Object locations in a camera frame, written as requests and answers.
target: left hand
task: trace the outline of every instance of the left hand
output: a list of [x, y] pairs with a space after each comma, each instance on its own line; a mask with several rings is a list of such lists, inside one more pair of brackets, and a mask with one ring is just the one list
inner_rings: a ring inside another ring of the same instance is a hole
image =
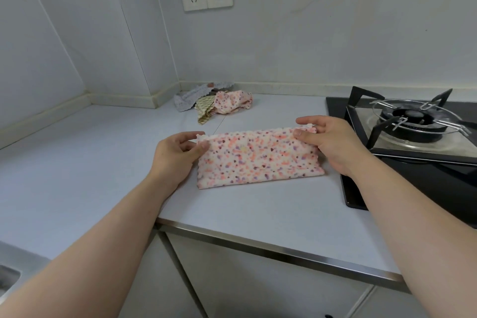
[[204, 134], [204, 131], [181, 132], [160, 141], [149, 176], [176, 188], [188, 176], [194, 161], [209, 149], [208, 141], [199, 144], [190, 141]]

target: gray cloth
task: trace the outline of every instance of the gray cloth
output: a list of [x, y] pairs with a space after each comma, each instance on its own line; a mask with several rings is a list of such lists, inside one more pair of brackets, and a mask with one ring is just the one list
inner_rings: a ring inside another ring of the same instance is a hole
[[194, 104], [201, 97], [208, 95], [212, 90], [219, 90], [223, 88], [230, 88], [234, 84], [232, 82], [216, 82], [207, 83], [201, 86], [193, 88], [189, 92], [185, 92], [182, 95], [176, 94], [174, 96], [174, 104], [179, 112], [190, 110], [194, 107]]

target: forearm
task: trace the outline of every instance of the forearm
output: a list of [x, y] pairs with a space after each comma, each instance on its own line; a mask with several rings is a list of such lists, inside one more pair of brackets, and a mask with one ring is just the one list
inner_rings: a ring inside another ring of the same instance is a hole
[[352, 168], [366, 206], [411, 291], [432, 317], [477, 311], [477, 233], [374, 156]]
[[163, 201], [175, 189], [146, 178], [90, 231], [0, 306], [0, 317], [116, 317]]

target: white countertop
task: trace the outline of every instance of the white countertop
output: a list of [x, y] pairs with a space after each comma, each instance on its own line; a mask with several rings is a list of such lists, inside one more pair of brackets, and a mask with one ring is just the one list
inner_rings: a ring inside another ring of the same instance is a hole
[[[0, 241], [56, 257], [140, 182], [170, 134], [292, 127], [326, 114], [323, 97], [254, 98], [252, 109], [203, 126], [171, 101], [157, 110], [89, 106], [0, 150]], [[348, 208], [339, 175], [323, 167], [325, 176], [206, 190], [194, 171], [160, 217], [399, 273], [370, 213]]]

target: stainless steel sink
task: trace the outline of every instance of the stainless steel sink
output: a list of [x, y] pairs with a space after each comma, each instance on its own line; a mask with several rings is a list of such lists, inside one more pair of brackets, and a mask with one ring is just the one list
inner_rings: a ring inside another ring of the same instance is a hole
[[18, 270], [0, 265], [0, 297], [20, 279], [20, 275]]
[[50, 260], [0, 242], [0, 304]]

